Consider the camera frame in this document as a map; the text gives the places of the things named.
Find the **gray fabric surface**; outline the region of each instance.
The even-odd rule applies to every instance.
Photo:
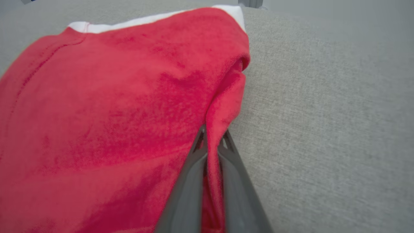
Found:
[[[37,0],[0,18],[0,73],[73,21],[205,2]],[[414,33],[244,8],[252,62],[230,132],[277,233],[414,231]]]

